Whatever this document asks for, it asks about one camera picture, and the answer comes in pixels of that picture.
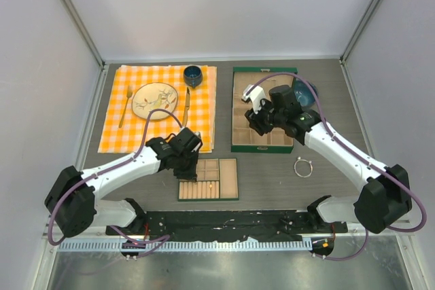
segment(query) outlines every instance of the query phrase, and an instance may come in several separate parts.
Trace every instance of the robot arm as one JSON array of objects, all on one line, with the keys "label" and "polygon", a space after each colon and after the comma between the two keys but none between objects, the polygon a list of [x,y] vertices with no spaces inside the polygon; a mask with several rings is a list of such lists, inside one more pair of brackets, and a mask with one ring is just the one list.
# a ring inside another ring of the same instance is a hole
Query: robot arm
[{"label": "robot arm", "polygon": [[[367,230],[378,234],[410,211],[411,197],[370,167],[380,168],[409,188],[407,172],[401,166],[390,168],[376,161],[341,137],[327,122],[329,131],[326,130],[316,111],[302,110],[289,86],[271,89],[271,100],[266,98],[260,86],[249,92],[251,89],[252,85],[248,86],[242,97],[244,102],[252,102],[252,109],[245,114],[250,128],[259,135],[273,128],[282,128],[286,135],[329,160],[355,185],[359,196],[324,196],[308,207],[318,223],[360,222]],[[347,149],[335,141],[337,137]],[[368,165],[351,155],[349,149],[364,158]]]},{"label": "robot arm", "polygon": [[83,180],[62,202],[56,222],[65,237],[82,233],[90,226],[116,225],[131,234],[141,232],[145,213],[132,199],[118,202],[102,200],[106,195],[127,183],[164,169],[173,169],[178,179],[196,180],[196,164],[202,146],[198,133],[182,128],[171,140],[162,137],[150,139],[138,152],[96,168],[78,172],[73,166],[60,173],[48,194],[45,205],[50,213],[60,198]]}]

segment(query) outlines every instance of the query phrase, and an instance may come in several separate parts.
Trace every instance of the knife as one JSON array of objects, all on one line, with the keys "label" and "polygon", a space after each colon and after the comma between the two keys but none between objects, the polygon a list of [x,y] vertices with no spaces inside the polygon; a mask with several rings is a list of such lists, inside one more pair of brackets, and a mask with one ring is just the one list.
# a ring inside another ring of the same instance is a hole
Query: knife
[{"label": "knife", "polygon": [[184,115],[183,115],[183,127],[186,127],[188,124],[188,111],[190,108],[190,91],[188,88],[187,94],[186,94],[186,104],[184,106]]}]

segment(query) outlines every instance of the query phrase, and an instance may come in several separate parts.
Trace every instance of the small wooden tray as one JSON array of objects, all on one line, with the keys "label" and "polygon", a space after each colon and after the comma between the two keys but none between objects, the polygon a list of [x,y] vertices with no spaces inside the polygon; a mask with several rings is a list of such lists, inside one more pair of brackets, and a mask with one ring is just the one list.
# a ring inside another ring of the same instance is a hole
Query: small wooden tray
[{"label": "small wooden tray", "polygon": [[238,200],[236,159],[198,160],[197,181],[180,180],[178,200]]}]

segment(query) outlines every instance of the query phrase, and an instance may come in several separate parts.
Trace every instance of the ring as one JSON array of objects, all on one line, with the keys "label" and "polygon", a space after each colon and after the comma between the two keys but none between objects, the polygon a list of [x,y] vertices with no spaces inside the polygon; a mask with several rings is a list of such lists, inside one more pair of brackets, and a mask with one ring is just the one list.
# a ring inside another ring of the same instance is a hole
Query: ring
[{"label": "ring", "polygon": [[[297,171],[297,169],[296,169],[296,166],[298,165],[299,162],[306,162],[306,163],[308,163],[308,164],[310,165],[311,171],[310,171],[310,173],[307,174],[306,176],[301,175],[300,173],[298,173],[298,171]],[[301,177],[301,178],[308,178],[308,177],[310,177],[311,174],[313,173],[313,165],[312,165],[311,161],[308,161],[308,160],[302,159],[300,156],[298,157],[298,159],[297,159],[296,162],[294,163],[293,169],[294,169],[294,173],[296,173],[296,174],[297,174],[299,177]]]}]

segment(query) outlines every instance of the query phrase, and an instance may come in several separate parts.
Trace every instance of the wooden organizer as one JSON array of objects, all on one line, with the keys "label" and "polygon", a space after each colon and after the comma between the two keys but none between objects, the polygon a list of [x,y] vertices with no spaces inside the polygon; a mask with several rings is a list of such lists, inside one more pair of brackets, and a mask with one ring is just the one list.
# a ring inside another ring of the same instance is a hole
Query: wooden organizer
[{"label": "wooden organizer", "polygon": [[[250,84],[254,84],[259,79],[270,75],[270,71],[235,71],[234,70],[234,88],[232,99],[232,151],[248,152],[271,152],[280,153],[288,152],[286,149],[293,148],[293,139],[287,137],[281,129],[274,129],[272,132],[260,136],[255,130],[249,128],[249,123],[245,117],[245,112],[252,109],[251,103],[244,103],[241,100],[242,93]],[[264,81],[261,86],[269,98],[268,92],[275,86],[287,84],[292,85],[293,77],[288,75],[275,76]]]},{"label": "wooden organizer", "polygon": [[198,160],[197,181],[179,181],[179,201],[238,200],[236,159]]}]

